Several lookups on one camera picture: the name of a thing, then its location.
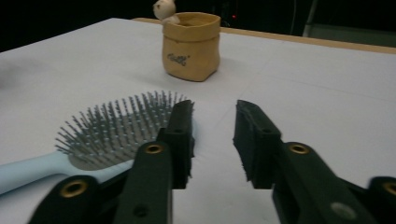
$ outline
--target logo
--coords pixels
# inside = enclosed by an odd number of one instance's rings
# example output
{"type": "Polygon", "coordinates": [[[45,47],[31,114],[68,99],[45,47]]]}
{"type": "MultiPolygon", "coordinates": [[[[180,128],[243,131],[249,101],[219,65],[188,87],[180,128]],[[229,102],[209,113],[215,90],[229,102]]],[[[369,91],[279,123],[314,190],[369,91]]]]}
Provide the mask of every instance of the logo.
{"type": "Polygon", "coordinates": [[[170,54],[168,54],[167,58],[171,62],[175,62],[175,63],[178,63],[178,64],[180,64],[182,66],[186,66],[187,59],[190,58],[190,55],[188,55],[188,56],[176,56],[174,53],[170,53],[170,54]]]}

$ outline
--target brass screw hole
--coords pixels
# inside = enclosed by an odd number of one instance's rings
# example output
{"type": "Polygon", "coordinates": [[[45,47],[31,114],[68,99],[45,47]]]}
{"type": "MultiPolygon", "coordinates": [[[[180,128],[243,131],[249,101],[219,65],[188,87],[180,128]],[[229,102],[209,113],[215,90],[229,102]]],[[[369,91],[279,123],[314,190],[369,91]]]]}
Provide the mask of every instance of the brass screw hole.
{"type": "Polygon", "coordinates": [[[309,148],[302,145],[292,145],[289,147],[290,151],[297,154],[307,154],[309,153],[309,148]]]}
{"type": "Polygon", "coordinates": [[[157,154],[163,151],[163,147],[160,145],[151,145],[146,147],[146,153],[148,154],[157,154]]]}
{"type": "Polygon", "coordinates": [[[384,189],[396,196],[396,183],[395,182],[387,182],[383,184],[384,189]]]}
{"type": "Polygon", "coordinates": [[[88,187],[87,182],[83,180],[75,180],[67,183],[61,189],[61,196],[64,198],[73,198],[82,194],[88,187]]]}

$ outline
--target white tabletop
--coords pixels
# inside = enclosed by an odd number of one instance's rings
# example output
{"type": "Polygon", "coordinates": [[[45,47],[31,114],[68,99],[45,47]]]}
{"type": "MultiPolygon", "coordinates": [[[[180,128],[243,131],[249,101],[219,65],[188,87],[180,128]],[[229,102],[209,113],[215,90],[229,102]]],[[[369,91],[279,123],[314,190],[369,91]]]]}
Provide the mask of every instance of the white tabletop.
{"type": "MultiPolygon", "coordinates": [[[[176,224],[279,223],[271,190],[251,187],[233,147],[237,99],[344,179],[366,187],[395,176],[396,55],[221,34],[218,72],[195,83],[166,75],[161,51],[161,25],[112,19],[1,53],[0,164],[52,152],[79,111],[165,90],[195,102],[197,126],[192,179],[174,193],[176,224]]],[[[0,196],[0,223],[25,223],[63,178],[0,196]]]]}

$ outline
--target beige fabric basket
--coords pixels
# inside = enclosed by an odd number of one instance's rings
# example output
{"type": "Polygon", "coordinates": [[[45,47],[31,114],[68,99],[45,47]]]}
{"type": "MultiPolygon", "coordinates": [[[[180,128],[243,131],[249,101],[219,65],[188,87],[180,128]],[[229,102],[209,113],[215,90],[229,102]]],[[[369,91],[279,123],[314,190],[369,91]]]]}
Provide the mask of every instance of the beige fabric basket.
{"type": "Polygon", "coordinates": [[[219,67],[220,17],[177,13],[179,24],[163,27],[163,67],[174,77],[205,81],[219,67]]]}

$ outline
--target hairbrush bristle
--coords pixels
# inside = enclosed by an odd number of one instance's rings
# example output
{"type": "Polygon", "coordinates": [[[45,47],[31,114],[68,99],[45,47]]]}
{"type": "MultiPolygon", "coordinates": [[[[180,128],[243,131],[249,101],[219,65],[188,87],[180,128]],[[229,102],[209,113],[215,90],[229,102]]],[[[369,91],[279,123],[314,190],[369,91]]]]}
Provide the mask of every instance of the hairbrush bristle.
{"type": "Polygon", "coordinates": [[[56,138],[59,151],[93,164],[119,163],[134,158],[144,143],[155,140],[161,128],[168,124],[173,105],[185,100],[162,91],[131,96],[88,108],[80,118],[66,122],[56,138]]]}

